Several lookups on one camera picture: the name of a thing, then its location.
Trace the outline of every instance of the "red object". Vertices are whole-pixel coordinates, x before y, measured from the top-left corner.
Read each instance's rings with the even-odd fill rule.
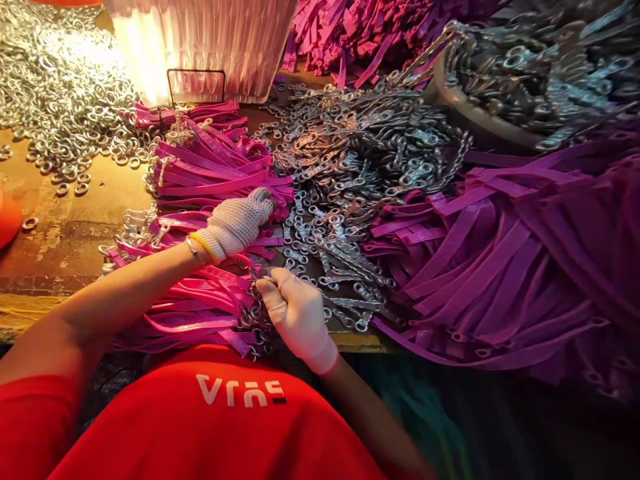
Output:
[[[95,7],[102,5],[102,0],[28,0],[32,3],[46,3],[56,7]]]
[[[13,240],[21,225],[20,205],[0,188],[0,248]]]
[[[226,347],[182,351],[126,387],[67,453],[77,390],[62,377],[0,387],[0,478],[385,478],[317,392]]]

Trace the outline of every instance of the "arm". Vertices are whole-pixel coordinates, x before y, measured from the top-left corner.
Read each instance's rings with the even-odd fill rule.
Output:
[[[434,479],[390,410],[338,353],[324,322],[320,291],[284,269],[272,269],[256,287],[284,342],[320,376],[383,472],[389,478]]]
[[[191,244],[200,259],[220,262],[258,236],[273,204],[269,191],[222,202]],[[59,375],[86,388],[114,336],[140,318],[168,290],[201,268],[182,243],[118,269],[80,290],[32,326],[0,361],[0,385],[35,375]]]
[[[206,250],[192,244],[206,258]],[[63,375],[86,385],[114,336],[200,267],[182,243],[83,288],[15,342],[0,361],[0,385],[35,375]]]

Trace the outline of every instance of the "knit glove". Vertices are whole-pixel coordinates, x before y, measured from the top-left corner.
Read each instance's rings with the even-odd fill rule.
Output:
[[[269,318],[293,354],[317,375],[324,375],[338,360],[338,348],[329,336],[320,290],[282,268],[255,286]]]
[[[243,252],[258,238],[258,228],[273,211],[267,200],[270,195],[259,187],[247,198],[224,200],[213,210],[207,228],[192,233],[192,238],[206,248],[214,263]]]

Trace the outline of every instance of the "table surface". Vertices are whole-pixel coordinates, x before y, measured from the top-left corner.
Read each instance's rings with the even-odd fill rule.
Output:
[[[303,71],[287,76],[287,83],[300,81],[322,88],[328,78]],[[243,105],[240,116],[249,118],[250,132],[273,120],[257,105]],[[34,230],[20,232],[0,250],[0,342],[12,343],[66,296],[98,278],[103,263],[98,246],[111,245],[125,210],[147,209],[151,196],[142,168],[119,167],[112,158],[98,156],[89,170],[89,191],[57,197],[51,177],[26,162],[28,141],[15,143],[12,132],[4,130],[2,144],[11,146],[13,156],[0,163],[0,185],[20,203],[25,219],[39,220]],[[342,351],[387,350],[377,335],[345,330],[337,320],[329,330]]]

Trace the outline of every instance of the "hand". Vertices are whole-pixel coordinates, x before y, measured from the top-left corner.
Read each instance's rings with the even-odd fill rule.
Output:
[[[296,357],[325,375],[337,362],[338,348],[325,325],[320,290],[282,268],[272,269],[271,278],[255,286],[273,326]]]
[[[192,233],[213,258],[220,263],[227,257],[243,252],[256,238],[259,227],[269,219],[273,204],[267,200],[271,192],[256,188],[244,199],[224,200],[207,221],[207,228]]]

